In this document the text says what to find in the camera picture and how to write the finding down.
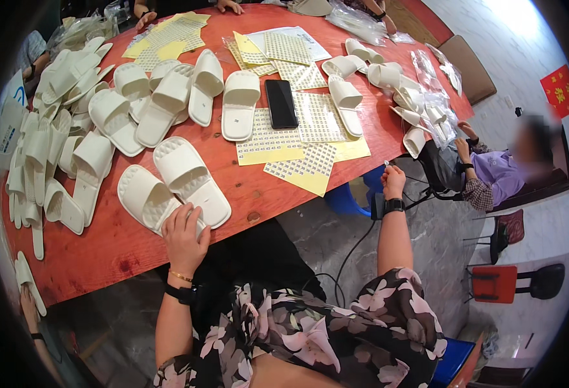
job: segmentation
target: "gold bracelet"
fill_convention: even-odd
[[[185,280],[186,282],[192,283],[192,279],[190,277],[185,277],[184,275],[181,275],[178,272],[174,272],[172,269],[169,269],[168,272],[170,272],[172,275],[175,275],[176,277],[178,277],[181,280]]]

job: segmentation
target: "red wooden table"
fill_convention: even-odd
[[[224,48],[222,37],[232,36],[233,30],[249,34],[287,26],[302,27],[333,56],[346,55],[344,41],[350,37],[349,33],[323,18],[294,14],[275,5],[248,4],[243,8],[245,13],[241,16],[230,11],[221,14],[215,8],[197,11],[212,14],[208,20],[209,24],[202,30],[206,46],[195,52],[181,54],[179,60],[194,65],[200,52],[209,48],[220,58],[226,78],[233,71],[239,70],[239,67]],[[133,61],[121,58],[121,55],[134,35],[135,31],[130,30],[114,37],[111,40],[114,46],[103,59],[101,68]],[[387,47],[374,47],[387,61],[399,62],[403,66],[405,75],[413,79],[416,79],[416,74],[410,51],[420,48],[428,51],[420,43],[395,45],[388,41]],[[465,95],[457,96],[448,79],[439,70],[439,63],[430,51],[428,52],[436,67],[438,78],[451,96],[452,108],[459,119],[472,117],[474,113]],[[106,81],[111,79],[112,72],[107,75]],[[279,76],[273,74],[261,77],[261,84],[266,79],[279,79]],[[372,156],[336,163],[328,190],[370,171],[381,165],[385,159],[393,159],[405,152],[402,145],[401,119],[388,108],[389,105],[393,105],[392,100],[385,97],[380,89],[369,85],[362,74],[357,73],[348,81],[352,82],[364,96],[358,106],[358,114]],[[257,107],[267,107],[265,89],[261,88],[262,95]],[[310,92],[327,93],[328,90],[322,88]],[[212,243],[316,197],[311,192],[264,173],[264,165],[238,166],[235,144],[227,142],[220,136],[221,113],[222,95],[215,99],[211,126],[202,128],[192,120],[187,120],[168,132],[168,136],[182,136],[194,145],[232,207],[231,218],[223,226],[212,231]],[[43,261],[38,261],[34,257],[31,230],[26,228],[16,230],[9,221],[8,198],[4,190],[1,190],[3,218],[9,245],[15,254],[20,250],[25,253],[41,297],[47,306],[101,289],[168,261],[163,240],[134,220],[123,209],[117,198],[116,186],[119,177],[125,168],[132,164],[139,164],[159,176],[153,164],[152,149],[147,149],[133,158],[116,152],[112,170],[101,186],[93,222],[84,229],[81,236],[75,235],[60,222],[45,221]],[[75,181],[68,179],[59,169],[56,179],[70,193],[73,192]]]

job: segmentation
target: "smartphone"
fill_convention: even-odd
[[[281,80],[266,80],[265,93],[269,116],[273,129],[297,128],[297,115],[293,105],[293,94],[290,91],[290,83]]]

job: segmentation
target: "floral dress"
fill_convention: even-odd
[[[407,268],[367,283],[350,309],[308,291],[267,293],[250,283],[235,286],[230,300],[192,354],[160,366],[155,387],[248,387],[253,356],[269,353],[348,387],[420,388],[448,344]]]

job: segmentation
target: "woman's hand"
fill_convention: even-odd
[[[385,168],[381,175],[381,184],[384,185],[385,200],[399,198],[403,199],[403,186],[405,185],[405,173],[396,166]]]
[[[155,20],[156,18],[157,18],[157,12],[149,12],[148,14],[144,14],[144,16],[142,16],[140,20],[138,20],[138,23],[136,23],[135,30],[140,31],[145,26],[148,26],[149,23]]]
[[[467,137],[469,137],[473,141],[478,140],[478,135],[476,134],[476,132],[474,132],[470,123],[461,120],[457,123],[457,126],[463,131],[464,134],[467,135]]]
[[[192,209],[194,206],[191,203],[179,206],[162,225],[170,269],[187,277],[194,277],[194,271],[207,254],[211,239],[211,226],[207,225],[196,240],[196,223],[203,210],[200,206],[194,211]]]
[[[233,0],[217,0],[216,7],[220,10],[221,13],[226,12],[226,7],[230,7],[237,15],[241,15],[243,13],[242,6]]]
[[[30,289],[25,283],[21,285],[21,309],[24,312],[30,332],[39,333],[39,311],[30,294]]]
[[[470,158],[470,146],[467,144],[466,139],[459,137],[454,141],[454,145],[457,146],[457,153],[461,159],[461,163],[472,163]]]

